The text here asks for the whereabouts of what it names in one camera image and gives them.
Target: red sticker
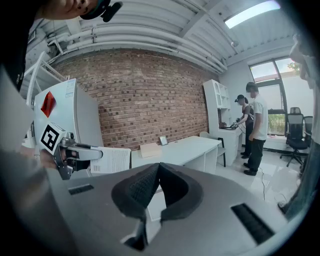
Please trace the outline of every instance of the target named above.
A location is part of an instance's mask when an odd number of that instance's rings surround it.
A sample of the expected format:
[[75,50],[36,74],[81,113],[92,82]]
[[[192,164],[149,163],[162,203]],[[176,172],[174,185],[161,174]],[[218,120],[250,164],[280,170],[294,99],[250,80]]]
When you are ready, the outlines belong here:
[[55,100],[54,96],[52,95],[52,93],[49,91],[46,94],[44,101],[43,101],[43,104],[42,104],[42,107],[41,107],[42,112],[45,114],[45,116],[47,118],[49,118],[55,105],[56,105],[56,100]]

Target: vent slot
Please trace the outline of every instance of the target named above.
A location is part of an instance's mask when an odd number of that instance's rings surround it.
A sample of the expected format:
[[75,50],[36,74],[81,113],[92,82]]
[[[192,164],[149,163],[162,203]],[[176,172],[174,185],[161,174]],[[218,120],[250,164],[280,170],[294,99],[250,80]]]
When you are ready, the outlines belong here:
[[233,206],[231,210],[258,245],[274,235],[274,232],[246,204]]
[[79,193],[83,193],[89,190],[93,190],[94,187],[90,184],[86,184],[86,185],[81,185],[81,186],[76,186],[76,187],[72,187],[69,188],[69,193],[70,195],[75,195],[75,194],[79,194]]

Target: black cap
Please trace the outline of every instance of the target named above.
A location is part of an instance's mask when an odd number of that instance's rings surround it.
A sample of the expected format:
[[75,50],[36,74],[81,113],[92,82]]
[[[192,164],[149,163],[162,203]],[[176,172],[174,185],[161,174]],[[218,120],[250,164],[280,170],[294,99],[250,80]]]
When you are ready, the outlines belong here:
[[245,96],[243,96],[242,94],[239,94],[238,97],[236,97],[236,99],[234,100],[234,102],[238,102],[238,100],[242,100],[245,98],[246,98]]
[[119,9],[124,5],[122,2],[115,2],[112,6],[109,6],[110,1],[111,0],[98,0],[97,6],[93,10],[81,15],[80,17],[84,20],[91,20],[101,16],[104,22],[109,22],[117,11],[119,11]]

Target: ceiling light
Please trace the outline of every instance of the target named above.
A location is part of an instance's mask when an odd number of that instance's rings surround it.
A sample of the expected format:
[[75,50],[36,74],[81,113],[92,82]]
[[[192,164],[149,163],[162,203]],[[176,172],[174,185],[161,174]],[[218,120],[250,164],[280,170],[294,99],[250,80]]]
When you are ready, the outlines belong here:
[[231,29],[234,26],[254,16],[257,16],[259,14],[263,14],[272,10],[277,10],[277,9],[280,9],[280,5],[274,0],[262,2],[227,19],[225,21],[225,24],[228,26],[229,29]]

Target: person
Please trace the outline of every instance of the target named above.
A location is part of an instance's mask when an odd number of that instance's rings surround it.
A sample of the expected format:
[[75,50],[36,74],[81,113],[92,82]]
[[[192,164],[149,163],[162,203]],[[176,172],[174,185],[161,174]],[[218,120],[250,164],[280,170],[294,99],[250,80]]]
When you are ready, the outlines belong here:
[[[14,10],[14,15],[20,21],[11,26],[4,26],[4,35],[10,40],[4,42],[5,53],[1,56],[4,69],[11,82],[19,91],[24,78],[26,68],[26,53],[28,46],[29,31],[37,19],[68,20],[84,15],[92,11],[98,4],[98,0],[32,0],[20,1],[19,7],[13,1],[5,1],[4,10]],[[35,158],[35,149],[21,146],[20,154],[25,157]],[[52,155],[45,149],[38,153],[41,164],[46,168],[57,166]]]
[[241,125],[245,122],[245,150],[241,153],[242,159],[247,159],[251,155],[251,142],[249,136],[254,129],[254,110],[249,105],[248,99],[242,94],[238,95],[234,102],[238,102],[242,106],[242,117],[237,125]]
[[305,206],[309,207],[319,190],[320,178],[320,76],[317,72],[317,59],[314,57],[305,39],[299,35],[293,37],[294,45],[290,58],[300,64],[300,77],[308,82],[313,90],[313,124],[310,153],[301,176],[300,186],[288,203],[279,202],[278,207],[290,220]]
[[254,82],[248,82],[245,90],[247,93],[250,93],[250,97],[254,99],[254,120],[253,130],[249,136],[249,141],[251,141],[251,155],[248,159],[248,163],[243,164],[249,169],[245,170],[244,174],[256,176],[268,135],[268,106],[265,99],[259,94],[259,89]]

